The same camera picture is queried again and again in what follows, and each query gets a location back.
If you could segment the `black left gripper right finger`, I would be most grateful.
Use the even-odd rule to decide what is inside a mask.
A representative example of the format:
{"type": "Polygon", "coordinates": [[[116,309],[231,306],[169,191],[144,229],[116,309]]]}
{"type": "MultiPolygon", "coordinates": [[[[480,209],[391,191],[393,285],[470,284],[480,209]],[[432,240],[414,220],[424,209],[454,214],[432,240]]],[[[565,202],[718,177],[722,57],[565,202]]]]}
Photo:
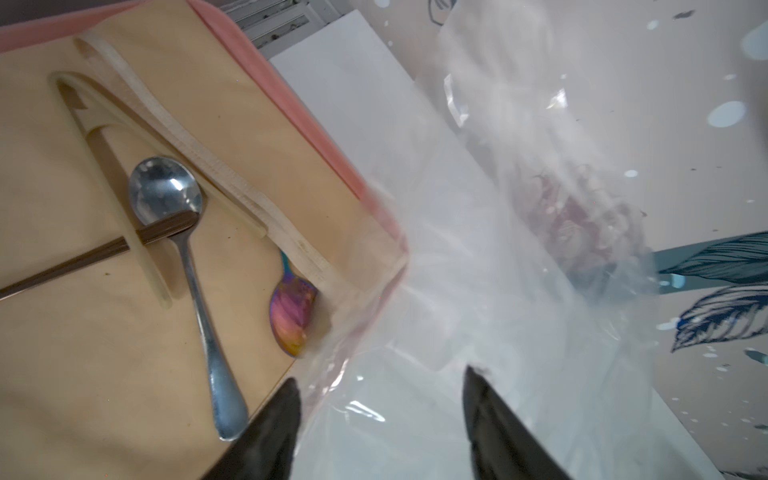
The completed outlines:
{"type": "Polygon", "coordinates": [[[463,377],[462,406],[477,480],[569,480],[501,396],[473,367],[463,377]]]}

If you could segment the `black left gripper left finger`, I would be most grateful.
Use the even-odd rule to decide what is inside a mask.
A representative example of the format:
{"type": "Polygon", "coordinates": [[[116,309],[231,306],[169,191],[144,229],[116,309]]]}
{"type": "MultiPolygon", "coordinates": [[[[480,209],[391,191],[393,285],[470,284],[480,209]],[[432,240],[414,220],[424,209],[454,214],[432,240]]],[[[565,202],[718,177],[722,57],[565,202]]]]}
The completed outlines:
{"type": "Polygon", "coordinates": [[[289,378],[202,479],[288,480],[301,411],[297,381],[289,378]]]}

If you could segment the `clear plastic vacuum bag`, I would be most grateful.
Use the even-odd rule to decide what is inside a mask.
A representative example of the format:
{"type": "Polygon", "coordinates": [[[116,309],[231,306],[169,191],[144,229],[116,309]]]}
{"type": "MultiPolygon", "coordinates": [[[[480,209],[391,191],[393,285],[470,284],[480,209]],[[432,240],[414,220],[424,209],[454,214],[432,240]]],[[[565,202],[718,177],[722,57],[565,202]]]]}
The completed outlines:
{"type": "Polygon", "coordinates": [[[353,12],[272,63],[399,226],[391,294],[333,334],[297,479],[475,479],[480,372],[569,479],[716,479],[652,385],[641,214],[576,124],[542,1],[460,1],[417,75],[353,12]]]}

